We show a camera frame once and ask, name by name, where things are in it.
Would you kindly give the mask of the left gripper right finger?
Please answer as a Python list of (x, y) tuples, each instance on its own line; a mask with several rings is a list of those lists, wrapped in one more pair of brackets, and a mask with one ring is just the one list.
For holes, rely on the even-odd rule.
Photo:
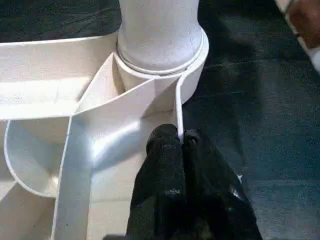
[(187, 202), (206, 240), (260, 240), (257, 218), (241, 180), (202, 131), (183, 136)]

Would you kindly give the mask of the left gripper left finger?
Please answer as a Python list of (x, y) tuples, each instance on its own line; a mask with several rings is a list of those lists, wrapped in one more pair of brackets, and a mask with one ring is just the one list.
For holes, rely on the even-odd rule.
[(183, 227), (186, 202), (182, 146), (174, 125), (160, 125), (146, 143), (135, 180), (126, 235), (135, 240), (169, 240)]

